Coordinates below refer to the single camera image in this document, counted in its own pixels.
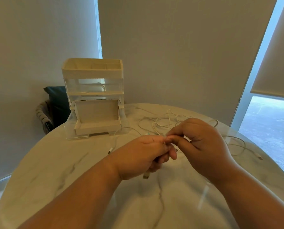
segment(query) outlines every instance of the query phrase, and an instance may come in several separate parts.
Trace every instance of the white marble tabletop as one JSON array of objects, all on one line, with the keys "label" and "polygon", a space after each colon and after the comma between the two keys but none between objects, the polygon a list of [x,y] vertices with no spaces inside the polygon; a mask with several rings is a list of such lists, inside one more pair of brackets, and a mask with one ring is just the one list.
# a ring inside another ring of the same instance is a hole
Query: white marble tabletop
[{"label": "white marble tabletop", "polygon": [[[126,105],[125,113],[129,126],[145,134],[147,131],[138,127],[138,121],[143,117],[167,117],[168,109],[215,125],[209,117],[166,105],[130,104]],[[141,126],[153,131],[147,120],[142,121]],[[242,152],[241,147],[229,146],[243,168],[284,200],[284,172],[279,166],[230,127],[219,123],[217,129],[222,135],[242,138],[249,149],[262,156],[263,160],[259,160],[248,150]],[[160,128],[162,133],[167,131],[167,128]],[[66,140],[63,126],[50,132],[30,150],[12,174],[0,200],[0,229],[17,228],[48,204],[83,172],[107,156],[116,137],[118,148],[137,136],[137,132],[130,130],[117,136],[96,135]],[[231,138],[227,142],[242,143]],[[205,179],[179,152],[177,160],[165,163],[149,179],[139,176],[123,181],[106,210],[100,228],[238,228],[220,192],[211,185],[203,198],[206,189]]]}]

